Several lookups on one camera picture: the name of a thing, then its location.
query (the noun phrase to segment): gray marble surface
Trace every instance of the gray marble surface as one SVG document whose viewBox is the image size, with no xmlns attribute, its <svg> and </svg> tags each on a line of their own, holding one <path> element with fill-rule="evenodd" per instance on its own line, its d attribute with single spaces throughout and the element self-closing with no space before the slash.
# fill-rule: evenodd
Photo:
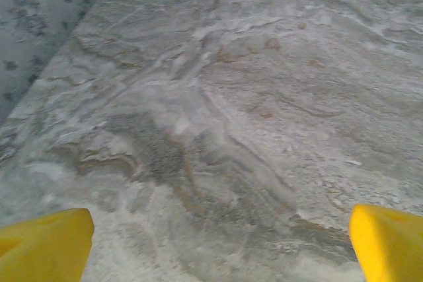
<svg viewBox="0 0 423 282">
<path fill-rule="evenodd" d="M 0 0 L 0 125 L 96 0 Z"/>
<path fill-rule="evenodd" d="M 0 225 L 88 207 L 84 281 L 363 281 L 423 213 L 423 0 L 98 0 L 0 130 Z"/>
</svg>

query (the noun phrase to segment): yellow object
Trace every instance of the yellow object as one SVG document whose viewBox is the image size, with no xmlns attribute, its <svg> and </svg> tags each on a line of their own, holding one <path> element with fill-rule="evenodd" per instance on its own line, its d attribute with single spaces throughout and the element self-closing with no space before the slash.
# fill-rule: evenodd
<svg viewBox="0 0 423 282">
<path fill-rule="evenodd" d="M 88 209 L 1 228 L 0 282 L 79 282 L 93 233 Z"/>
<path fill-rule="evenodd" d="M 349 231 L 367 282 L 423 282 L 423 217 L 356 205 Z"/>
</svg>

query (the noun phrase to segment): speckled gray surface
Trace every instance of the speckled gray surface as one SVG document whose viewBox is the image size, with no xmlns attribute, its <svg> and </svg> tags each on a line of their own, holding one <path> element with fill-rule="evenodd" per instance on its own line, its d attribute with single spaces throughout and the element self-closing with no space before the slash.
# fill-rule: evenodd
<svg viewBox="0 0 423 282">
<path fill-rule="evenodd" d="M 0 129 L 0 225 L 88 207 L 83 281 L 362 282 L 423 214 L 423 0 L 98 0 Z"/>
<path fill-rule="evenodd" d="M 0 125 L 95 0 L 0 0 Z"/>
</svg>

